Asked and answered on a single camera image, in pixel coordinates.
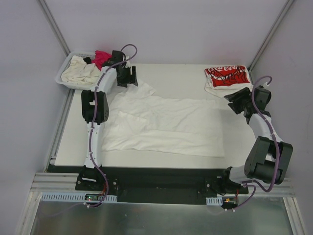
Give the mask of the plain white t-shirt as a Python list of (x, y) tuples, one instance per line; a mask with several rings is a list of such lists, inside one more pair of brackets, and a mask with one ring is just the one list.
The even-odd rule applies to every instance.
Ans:
[(220, 109), (206, 99), (163, 98), (146, 83), (114, 88), (102, 150), (223, 158)]

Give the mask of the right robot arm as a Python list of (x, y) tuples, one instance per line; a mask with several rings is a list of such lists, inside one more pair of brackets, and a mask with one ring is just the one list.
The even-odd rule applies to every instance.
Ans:
[(231, 193), (244, 183), (256, 183), (265, 192), (285, 179), (293, 153), (293, 146), (284, 142), (275, 132), (266, 106), (271, 92), (263, 86), (250, 90), (243, 88), (224, 96), (236, 114), (243, 114), (253, 130), (255, 143), (240, 167), (229, 167), (220, 180), (221, 190)]

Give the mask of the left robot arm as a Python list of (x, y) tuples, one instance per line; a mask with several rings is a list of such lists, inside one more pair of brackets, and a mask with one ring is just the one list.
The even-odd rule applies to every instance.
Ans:
[(128, 87), (138, 86), (136, 66), (128, 66), (130, 59), (120, 50), (114, 50), (111, 58), (103, 63), (102, 74), (88, 90), (81, 92), (82, 116), (87, 124), (88, 148), (84, 166), (75, 186), (76, 190), (106, 190), (106, 176), (100, 169), (102, 156), (102, 134), (105, 122), (109, 118), (107, 93), (113, 85)]

